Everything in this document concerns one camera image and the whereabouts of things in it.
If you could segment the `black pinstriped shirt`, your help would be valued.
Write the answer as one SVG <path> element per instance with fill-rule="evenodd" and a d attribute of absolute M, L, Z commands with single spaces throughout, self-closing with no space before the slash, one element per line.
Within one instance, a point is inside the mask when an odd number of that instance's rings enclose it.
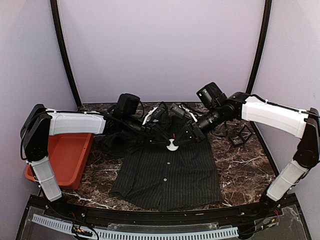
<path fill-rule="evenodd" d="M 223 200 L 208 139 L 170 151 L 165 146 L 144 144 L 142 139 L 123 130 L 106 135 L 99 143 L 104 154 L 123 158 L 109 191 L 113 197 L 161 212 Z"/>

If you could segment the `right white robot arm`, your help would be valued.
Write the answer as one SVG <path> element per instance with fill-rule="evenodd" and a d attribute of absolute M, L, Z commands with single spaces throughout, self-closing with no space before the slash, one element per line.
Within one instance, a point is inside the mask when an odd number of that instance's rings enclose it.
<path fill-rule="evenodd" d="M 231 120 L 255 123 L 275 161 L 278 176 L 255 205 L 255 213 L 266 217 L 275 204 L 297 185 L 300 179 L 320 162 L 320 112 L 294 108 L 262 99 L 260 96 L 236 92 L 209 100 L 209 94 L 199 94 L 208 112 L 186 123 L 170 140 L 168 148 L 200 143 L 208 132 Z"/>

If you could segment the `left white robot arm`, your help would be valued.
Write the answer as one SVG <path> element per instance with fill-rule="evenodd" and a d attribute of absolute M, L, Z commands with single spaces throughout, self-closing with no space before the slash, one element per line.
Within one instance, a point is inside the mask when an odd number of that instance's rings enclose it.
<path fill-rule="evenodd" d="M 59 180 L 67 188 L 79 185 L 85 158 L 94 135 L 108 135 L 123 130 L 142 137 L 148 143 L 163 133 L 168 122 L 168 108 L 161 103 L 143 119 L 117 118 L 107 111 L 61 111 L 36 104 L 20 130 L 20 157 L 29 165 L 34 182 L 51 203 L 51 210 L 67 218 L 70 206 L 60 199 Z"/>

